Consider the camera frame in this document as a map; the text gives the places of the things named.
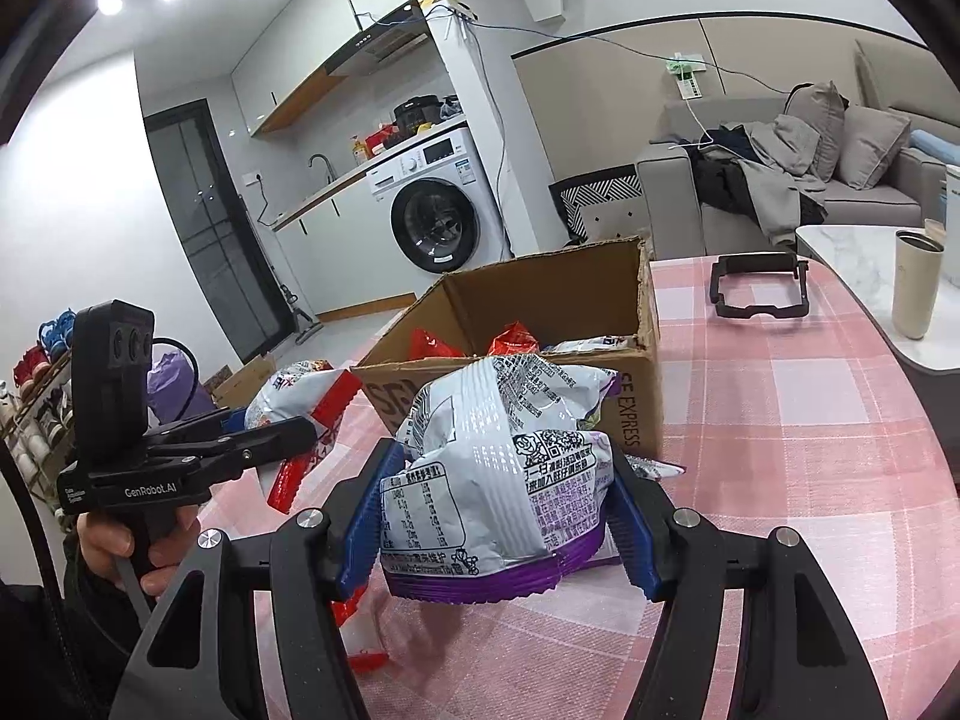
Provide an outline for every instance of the washing machine control panel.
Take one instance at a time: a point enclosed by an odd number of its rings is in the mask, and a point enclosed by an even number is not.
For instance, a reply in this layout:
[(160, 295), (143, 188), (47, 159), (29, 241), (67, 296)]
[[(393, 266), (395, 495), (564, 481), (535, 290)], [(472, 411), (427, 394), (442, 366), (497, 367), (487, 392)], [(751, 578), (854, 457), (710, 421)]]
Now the washing machine control panel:
[(411, 148), (400, 156), (388, 159), (381, 165), (372, 167), (367, 173), (367, 183), (373, 194), (382, 194), (395, 184), (405, 183), (412, 176), (423, 172), (432, 172), (449, 162), (457, 163), (460, 182), (472, 183), (475, 180), (472, 166), (467, 159), (467, 147), (464, 145), (464, 130), (453, 129), (422, 146)]

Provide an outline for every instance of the pink checkered tablecloth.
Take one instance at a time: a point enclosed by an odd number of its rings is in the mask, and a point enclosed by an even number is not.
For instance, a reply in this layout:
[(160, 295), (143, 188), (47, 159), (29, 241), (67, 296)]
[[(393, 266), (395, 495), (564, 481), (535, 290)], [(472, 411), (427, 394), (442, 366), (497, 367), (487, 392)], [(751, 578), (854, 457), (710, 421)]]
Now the pink checkered tablecloth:
[[(720, 528), (806, 539), (853, 623), (891, 720), (912, 720), (960, 658), (960, 506), (920, 403), (875, 327), (831, 271), (810, 263), (805, 319), (719, 319), (712, 259), (654, 264), (661, 322), (664, 483), (677, 506)], [(775, 275), (728, 277), (733, 305), (794, 301)], [(297, 509), (323, 503), (386, 435), (360, 394)], [(280, 525), (251, 472), (220, 488), (206, 526), (234, 538)], [(258, 599), (272, 717), (286, 702)], [(493, 605), (392, 598), (379, 568), (365, 603), (391, 662), (359, 678), (371, 717), (620, 720), (659, 619), (620, 566)], [(727, 716), (742, 594), (729, 592), (704, 717)]]

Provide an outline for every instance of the glass door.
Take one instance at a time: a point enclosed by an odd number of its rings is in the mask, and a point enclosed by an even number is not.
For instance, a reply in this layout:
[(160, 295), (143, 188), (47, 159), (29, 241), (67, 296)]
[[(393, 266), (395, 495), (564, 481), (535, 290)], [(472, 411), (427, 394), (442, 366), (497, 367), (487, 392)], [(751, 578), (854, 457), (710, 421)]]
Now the glass door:
[(244, 362), (296, 329), (296, 319), (234, 189), (206, 100), (144, 119), (160, 188), (200, 288)]

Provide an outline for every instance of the red shoe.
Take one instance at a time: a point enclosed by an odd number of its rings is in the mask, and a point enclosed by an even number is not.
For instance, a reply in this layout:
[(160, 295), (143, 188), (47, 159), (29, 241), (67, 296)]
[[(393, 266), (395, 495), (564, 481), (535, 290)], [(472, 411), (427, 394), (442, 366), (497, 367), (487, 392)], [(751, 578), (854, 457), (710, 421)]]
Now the red shoe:
[(50, 361), (47, 360), (47, 353), (43, 351), (43, 347), (40, 346), (39, 343), (33, 348), (27, 349), (27, 353), (23, 356), (23, 359), (27, 361), (27, 365), (30, 365), (34, 380), (37, 380), (50, 370)]
[(13, 384), (20, 390), (20, 397), (26, 399), (34, 391), (34, 368), (27, 362), (27, 355), (13, 369)]

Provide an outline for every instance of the floor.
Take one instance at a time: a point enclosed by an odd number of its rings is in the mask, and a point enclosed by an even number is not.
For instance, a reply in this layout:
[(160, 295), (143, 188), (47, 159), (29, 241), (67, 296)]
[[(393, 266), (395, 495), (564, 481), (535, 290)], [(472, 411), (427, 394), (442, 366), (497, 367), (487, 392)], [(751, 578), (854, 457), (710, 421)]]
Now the floor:
[(367, 314), (366, 317), (328, 322), (322, 330), (300, 346), (296, 346), (292, 338), (287, 338), (272, 351), (274, 359), (277, 360), (277, 369), (300, 360), (327, 360), (333, 367), (339, 367), (353, 359), (356, 351), (398, 313), (385, 311), (381, 314)]

